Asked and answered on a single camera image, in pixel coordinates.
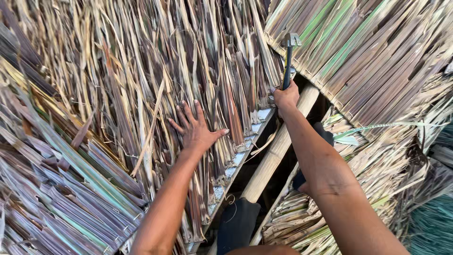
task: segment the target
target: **hand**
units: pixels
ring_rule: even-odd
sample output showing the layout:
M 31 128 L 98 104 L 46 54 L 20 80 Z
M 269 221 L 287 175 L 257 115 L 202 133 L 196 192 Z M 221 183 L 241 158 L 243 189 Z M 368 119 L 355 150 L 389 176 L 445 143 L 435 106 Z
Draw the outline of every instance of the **hand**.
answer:
M 291 109 L 296 107 L 299 100 L 299 89 L 293 80 L 289 81 L 289 87 L 285 90 L 279 90 L 271 87 L 274 94 L 274 102 L 281 110 Z
M 169 122 L 174 129 L 176 129 L 183 136 L 184 149 L 189 149 L 192 152 L 204 153 L 214 144 L 217 139 L 228 134 L 229 129 L 221 129 L 215 132 L 210 132 L 207 128 L 206 121 L 203 115 L 203 109 L 201 108 L 200 102 L 194 100 L 195 108 L 197 110 L 197 119 L 192 115 L 190 107 L 185 101 L 182 101 L 182 107 L 178 105 L 176 107 L 176 113 L 178 114 L 180 123 L 183 127 L 179 126 L 174 120 L 169 118 Z

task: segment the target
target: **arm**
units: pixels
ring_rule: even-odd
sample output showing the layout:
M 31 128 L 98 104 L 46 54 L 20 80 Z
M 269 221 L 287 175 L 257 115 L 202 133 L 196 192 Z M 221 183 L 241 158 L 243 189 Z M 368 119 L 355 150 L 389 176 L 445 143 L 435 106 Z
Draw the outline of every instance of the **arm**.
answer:
M 374 212 L 347 163 L 297 110 L 298 98 L 293 81 L 285 91 L 274 91 L 275 104 L 307 180 L 304 190 L 318 205 L 340 251 L 353 255 L 409 254 Z
M 179 106 L 178 117 L 184 128 L 172 119 L 170 124 L 183 135 L 184 149 L 171 168 L 170 175 L 159 190 L 149 212 L 140 224 L 132 245 L 132 255 L 171 254 L 187 198 L 189 181 L 202 155 L 228 129 L 210 132 L 206 126 L 203 110 L 195 100 L 195 119 L 187 103 L 182 103 L 185 115 Z

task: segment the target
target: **hammer handle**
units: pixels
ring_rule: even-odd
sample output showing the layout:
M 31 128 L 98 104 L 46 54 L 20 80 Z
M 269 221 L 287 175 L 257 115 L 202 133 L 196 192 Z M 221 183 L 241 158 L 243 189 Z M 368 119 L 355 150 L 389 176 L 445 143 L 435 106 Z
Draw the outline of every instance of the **hammer handle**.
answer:
M 286 49 L 286 60 L 285 60 L 286 67 L 284 69 L 282 90 L 285 90 L 289 87 L 289 76 L 291 74 L 291 57 L 292 57 L 292 55 L 293 55 L 293 47 L 288 47 Z

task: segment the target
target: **hammer head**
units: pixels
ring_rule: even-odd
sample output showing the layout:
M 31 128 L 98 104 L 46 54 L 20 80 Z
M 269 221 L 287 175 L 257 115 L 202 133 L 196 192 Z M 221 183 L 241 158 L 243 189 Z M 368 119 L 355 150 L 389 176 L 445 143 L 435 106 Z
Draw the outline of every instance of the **hammer head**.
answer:
M 302 46 L 302 42 L 299 39 L 299 35 L 296 33 L 287 33 L 282 41 L 282 46 L 284 47 L 293 47 L 293 46 Z

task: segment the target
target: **claw hammer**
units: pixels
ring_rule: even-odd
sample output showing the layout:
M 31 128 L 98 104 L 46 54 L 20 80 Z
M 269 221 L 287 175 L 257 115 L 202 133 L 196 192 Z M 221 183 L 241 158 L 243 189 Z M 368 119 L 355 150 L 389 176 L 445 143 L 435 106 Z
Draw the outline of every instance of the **claw hammer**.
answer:
M 289 76 L 291 74 L 291 58 L 294 46 L 302 46 L 299 35 L 296 33 L 287 33 L 282 41 L 282 46 L 286 47 L 285 69 L 283 73 L 282 90 L 289 87 Z

